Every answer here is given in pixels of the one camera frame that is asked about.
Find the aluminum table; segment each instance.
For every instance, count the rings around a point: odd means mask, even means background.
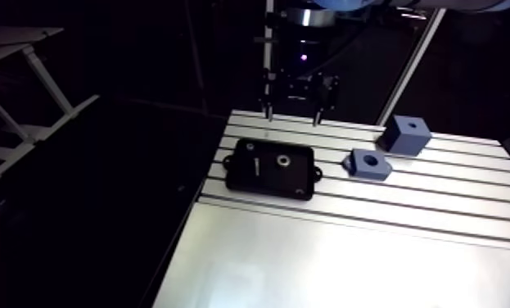
[[[387,155],[385,182],[340,162],[382,127],[234,111],[155,307],[510,308],[510,157],[493,140],[433,134]],[[309,202],[232,192],[241,137],[301,143],[324,174]]]

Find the black plastic case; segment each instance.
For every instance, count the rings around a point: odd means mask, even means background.
[[[299,200],[310,200],[322,178],[311,147],[248,138],[237,142],[224,167],[229,189]]]

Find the blue block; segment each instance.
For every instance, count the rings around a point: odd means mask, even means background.
[[[392,172],[381,152],[354,149],[350,156],[342,161],[342,165],[351,176],[384,181]]]
[[[431,138],[431,131],[422,118],[394,115],[377,143],[390,153],[417,156]]]

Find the robotic arm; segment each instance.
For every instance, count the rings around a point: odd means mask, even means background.
[[[382,0],[315,0],[333,11],[355,11],[360,8],[378,5]],[[510,7],[510,0],[393,0],[392,7],[447,8],[466,12],[502,11]]]
[[[314,126],[320,123],[325,111],[335,108],[338,99],[339,77],[325,75],[325,67],[375,23],[377,16],[395,10],[386,7],[398,7],[396,11],[401,10],[401,16],[420,19],[426,17],[408,13],[419,13],[425,8],[467,13],[510,8],[510,0],[285,0],[285,6],[276,13],[273,0],[266,1],[264,71],[258,101],[269,120],[276,105],[288,101],[296,101],[297,105],[304,105],[300,101],[308,102],[313,105]],[[344,16],[364,17],[357,20],[361,24],[357,30],[350,31],[351,35],[342,39],[341,46],[330,52],[330,42],[344,36],[338,22],[342,18],[340,12],[348,12]]]

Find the dark background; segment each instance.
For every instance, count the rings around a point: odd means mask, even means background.
[[[0,25],[65,27],[35,47],[72,102],[102,95],[0,180],[0,307],[151,305],[230,109],[258,108],[264,1],[190,8],[204,88],[183,1],[0,1]],[[331,68],[329,117],[374,123],[423,26],[368,29]],[[0,101],[21,123],[57,118],[19,54],[0,61]],[[448,12],[396,112],[509,138],[510,10]]]

